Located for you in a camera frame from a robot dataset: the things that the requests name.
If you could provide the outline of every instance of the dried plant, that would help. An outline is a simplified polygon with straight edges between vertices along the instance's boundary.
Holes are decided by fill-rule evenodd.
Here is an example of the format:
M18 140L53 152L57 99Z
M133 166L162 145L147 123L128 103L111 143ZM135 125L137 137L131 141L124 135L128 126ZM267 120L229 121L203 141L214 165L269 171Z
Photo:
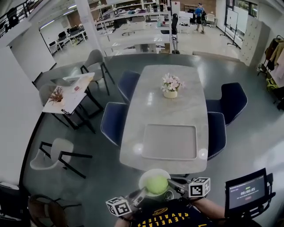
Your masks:
M49 96L50 102L61 102L63 99L63 90L57 86L56 90Z

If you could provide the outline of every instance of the tennis ball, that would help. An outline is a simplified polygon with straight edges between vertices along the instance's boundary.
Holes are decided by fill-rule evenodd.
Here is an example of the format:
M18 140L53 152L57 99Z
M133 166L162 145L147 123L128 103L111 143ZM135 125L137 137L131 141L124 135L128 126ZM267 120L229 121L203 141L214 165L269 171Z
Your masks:
M168 180L164 176L157 175L149 177L146 181L146 188L153 194L162 194L168 188Z

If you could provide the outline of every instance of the dark blue chair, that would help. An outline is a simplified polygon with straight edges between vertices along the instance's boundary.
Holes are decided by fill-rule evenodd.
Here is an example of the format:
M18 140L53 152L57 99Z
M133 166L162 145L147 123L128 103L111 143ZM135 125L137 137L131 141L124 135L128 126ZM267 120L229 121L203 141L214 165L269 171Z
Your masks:
M120 102L109 102L103 113L101 131L113 144L121 146L128 105Z
M222 113L208 112L208 158L210 160L219 154L226 146L226 126Z
M239 83L222 85L222 98L220 100L206 100L207 112L223 113L226 126L229 125L243 111L248 103Z
M123 72L118 82L118 90L120 91L125 103L130 103L139 77L139 73L130 70Z

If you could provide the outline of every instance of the ceiling light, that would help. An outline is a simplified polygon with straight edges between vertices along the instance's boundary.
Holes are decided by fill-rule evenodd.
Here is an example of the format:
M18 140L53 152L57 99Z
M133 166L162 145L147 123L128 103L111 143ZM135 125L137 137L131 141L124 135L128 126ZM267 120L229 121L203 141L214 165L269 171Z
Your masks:
M52 20L51 22L47 23L46 25L42 26L40 29L44 28L45 26L49 25L50 23L52 23L54 20Z
M63 16L66 15L66 14L68 14L68 13L71 13L71 12L73 12L73 11L74 11L74 10L71 10L71 11L69 11L69 12L66 12L66 13L63 14Z
M72 6L70 6L68 9L71 9L71 8L74 8L74 7L76 7L76 5L72 5Z

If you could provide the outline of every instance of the column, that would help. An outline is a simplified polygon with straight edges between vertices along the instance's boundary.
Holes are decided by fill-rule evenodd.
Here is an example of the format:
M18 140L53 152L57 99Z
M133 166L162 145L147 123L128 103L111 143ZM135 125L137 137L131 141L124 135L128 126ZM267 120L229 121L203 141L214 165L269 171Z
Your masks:
M99 49L102 52L101 45L98 39L97 29L94 23L93 16L90 11L88 0L75 0L81 22L88 36L88 42L92 49Z

